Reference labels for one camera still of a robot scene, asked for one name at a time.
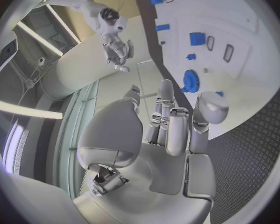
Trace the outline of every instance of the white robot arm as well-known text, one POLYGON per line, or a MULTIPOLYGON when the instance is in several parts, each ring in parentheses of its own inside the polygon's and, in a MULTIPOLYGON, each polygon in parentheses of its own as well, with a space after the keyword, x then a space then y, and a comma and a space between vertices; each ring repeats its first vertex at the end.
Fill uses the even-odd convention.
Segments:
POLYGON ((68 6, 73 11, 83 14, 85 22, 100 36, 107 63, 114 63, 114 68, 128 72, 126 60, 134 56, 134 46, 129 40, 124 44, 118 37, 126 26, 128 19, 119 13, 94 0, 43 0, 39 6, 61 5, 68 6))

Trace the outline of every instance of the blue gear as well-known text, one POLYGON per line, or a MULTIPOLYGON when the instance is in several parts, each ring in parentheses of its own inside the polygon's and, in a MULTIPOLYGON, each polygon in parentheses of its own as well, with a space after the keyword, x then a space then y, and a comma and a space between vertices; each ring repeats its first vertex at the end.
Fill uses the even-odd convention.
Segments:
POLYGON ((184 88, 181 88, 183 93, 191 92, 195 93, 199 90, 200 82, 197 73, 194 70, 187 70, 183 79, 184 88))

